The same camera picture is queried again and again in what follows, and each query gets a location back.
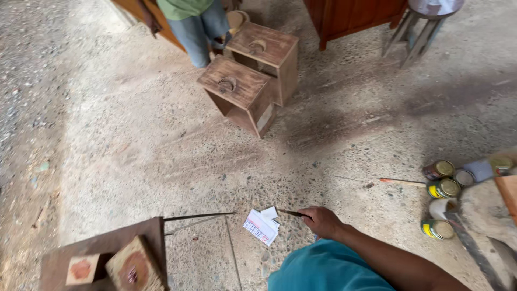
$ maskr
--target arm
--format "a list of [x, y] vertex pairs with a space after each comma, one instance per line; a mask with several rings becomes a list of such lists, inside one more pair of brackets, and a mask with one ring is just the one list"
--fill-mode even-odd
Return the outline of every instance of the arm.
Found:
[[400, 291], [469, 291], [465, 285], [430, 261], [369, 237], [324, 207], [300, 209], [303, 221], [321, 238], [347, 245]]
[[145, 6], [145, 3], [143, 0], [136, 0], [138, 3], [138, 6], [140, 6], [140, 9], [142, 10], [142, 13], [144, 15], [144, 20], [147, 26], [151, 29], [151, 33], [153, 34], [153, 37], [156, 38], [156, 33], [160, 32], [163, 28], [161, 27], [160, 23], [156, 20], [155, 16], [151, 13], [149, 8]]

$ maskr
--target person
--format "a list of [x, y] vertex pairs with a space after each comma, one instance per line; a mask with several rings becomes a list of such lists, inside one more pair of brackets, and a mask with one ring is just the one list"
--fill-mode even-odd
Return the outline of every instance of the person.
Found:
[[[228, 42], [230, 25], [226, 19], [221, 0], [157, 0], [167, 23], [176, 39], [189, 54], [196, 68], [210, 63], [210, 50], [222, 53], [223, 39]], [[163, 27], [149, 11], [143, 0], [138, 0], [144, 20], [153, 36]]]
[[268, 291], [468, 291], [430, 261], [369, 237], [324, 207], [300, 209], [317, 235], [289, 254], [268, 279]]

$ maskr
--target blue jeans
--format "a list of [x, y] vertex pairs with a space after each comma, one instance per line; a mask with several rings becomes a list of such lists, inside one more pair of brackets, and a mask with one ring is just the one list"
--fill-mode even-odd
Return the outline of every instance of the blue jeans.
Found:
[[204, 68], [210, 63], [208, 42], [213, 48], [222, 49], [223, 45], [214, 39], [223, 35], [229, 37], [227, 32], [230, 30], [230, 26], [221, 0], [214, 0], [212, 5], [199, 16], [191, 16], [182, 20], [167, 19], [167, 22], [196, 68]]

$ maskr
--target teal shirt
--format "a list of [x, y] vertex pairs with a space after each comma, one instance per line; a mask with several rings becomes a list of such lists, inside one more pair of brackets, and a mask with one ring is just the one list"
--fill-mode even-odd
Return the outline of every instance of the teal shirt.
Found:
[[183, 20], [190, 16], [199, 16], [205, 12], [214, 0], [156, 0], [165, 18]]
[[268, 291], [394, 291], [356, 252], [328, 239], [287, 256], [267, 285]]

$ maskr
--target yellow label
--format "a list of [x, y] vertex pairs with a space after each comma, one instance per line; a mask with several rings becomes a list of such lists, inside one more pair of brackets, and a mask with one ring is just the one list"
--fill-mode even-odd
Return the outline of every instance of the yellow label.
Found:
[[442, 196], [440, 196], [440, 194], [438, 194], [438, 191], [436, 190], [436, 185], [431, 185], [427, 188], [427, 191], [429, 192], [429, 194], [431, 194], [431, 196], [433, 196], [434, 198], [443, 198]]
[[428, 236], [430, 236], [430, 237], [432, 237], [432, 238], [436, 238], [436, 236], [434, 236], [434, 235], [431, 233], [431, 228], [429, 227], [429, 224], [424, 224], [424, 225], [422, 226], [422, 228], [423, 228], [423, 232], [424, 232], [426, 235], [428, 235]]

